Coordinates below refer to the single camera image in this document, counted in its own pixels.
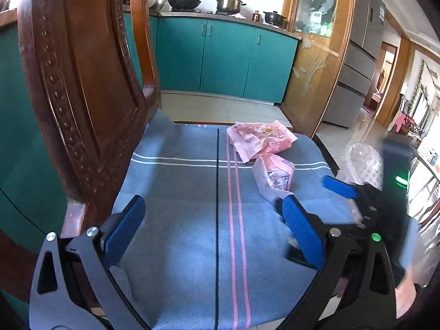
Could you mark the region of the person's right hand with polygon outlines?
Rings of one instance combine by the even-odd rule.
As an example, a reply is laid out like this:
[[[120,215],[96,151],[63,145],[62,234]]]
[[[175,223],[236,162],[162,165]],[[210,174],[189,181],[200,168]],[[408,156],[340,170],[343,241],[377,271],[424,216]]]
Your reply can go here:
[[[395,288],[396,318],[399,319],[412,307],[416,300],[417,291],[413,282],[413,269],[406,270],[405,277]]]

